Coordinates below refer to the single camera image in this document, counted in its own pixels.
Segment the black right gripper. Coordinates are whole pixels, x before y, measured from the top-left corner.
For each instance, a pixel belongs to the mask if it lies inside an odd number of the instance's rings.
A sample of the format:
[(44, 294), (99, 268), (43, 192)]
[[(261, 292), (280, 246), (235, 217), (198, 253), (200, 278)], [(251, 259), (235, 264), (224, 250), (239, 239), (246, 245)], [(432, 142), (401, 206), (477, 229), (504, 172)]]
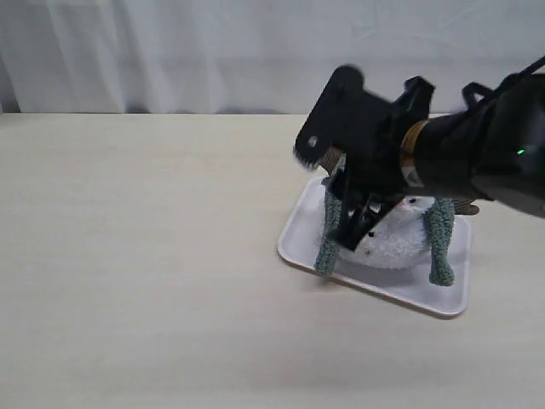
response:
[(301, 127), (293, 148), (297, 160), (312, 169), (331, 148), (346, 156), (328, 192), (339, 202), (339, 222), (330, 239), (355, 251), (362, 239), (399, 205), (403, 196), (434, 197), (422, 184), (411, 186), (401, 170), (404, 135), (426, 120), (435, 88), (422, 77), (404, 82), (400, 97), (390, 101), (364, 86), (356, 67), (337, 67)]

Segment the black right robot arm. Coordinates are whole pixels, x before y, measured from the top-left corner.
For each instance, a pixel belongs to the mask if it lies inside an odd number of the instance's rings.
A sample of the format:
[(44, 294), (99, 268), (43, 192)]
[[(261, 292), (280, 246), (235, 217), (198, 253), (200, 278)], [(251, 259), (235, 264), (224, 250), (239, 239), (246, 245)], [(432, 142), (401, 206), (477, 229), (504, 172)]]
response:
[(330, 235), (338, 245), (356, 249), (407, 196), (484, 199), (543, 217), (543, 75), (512, 74), (495, 89), (469, 84), (466, 108), (438, 117), (433, 92), (414, 77), (390, 101), (368, 91), (355, 66), (332, 73), (293, 152), (309, 169), (331, 149), (345, 156), (329, 185), (341, 202)]

